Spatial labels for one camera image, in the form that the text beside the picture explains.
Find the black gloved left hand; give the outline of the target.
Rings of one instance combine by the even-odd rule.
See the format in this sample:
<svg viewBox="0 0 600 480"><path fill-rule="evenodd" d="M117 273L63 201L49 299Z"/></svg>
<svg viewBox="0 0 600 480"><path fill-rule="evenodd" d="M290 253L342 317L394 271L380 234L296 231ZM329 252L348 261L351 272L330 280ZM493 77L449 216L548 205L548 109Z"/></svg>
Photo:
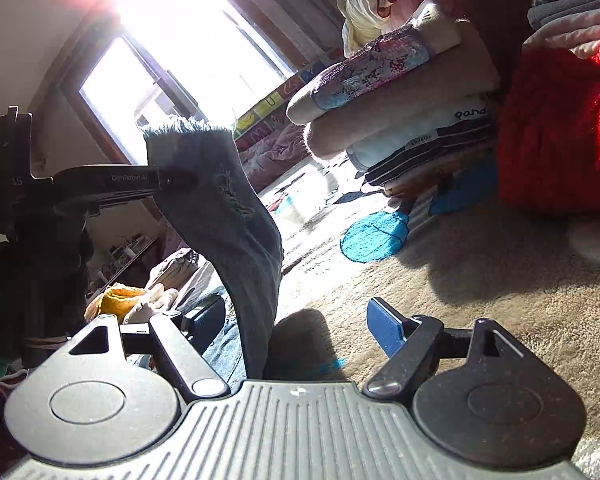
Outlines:
<svg viewBox="0 0 600 480"><path fill-rule="evenodd" d="M19 360L41 365L59 338L84 326L87 263L94 247L83 218L36 216L0 243L0 377Z"/></svg>

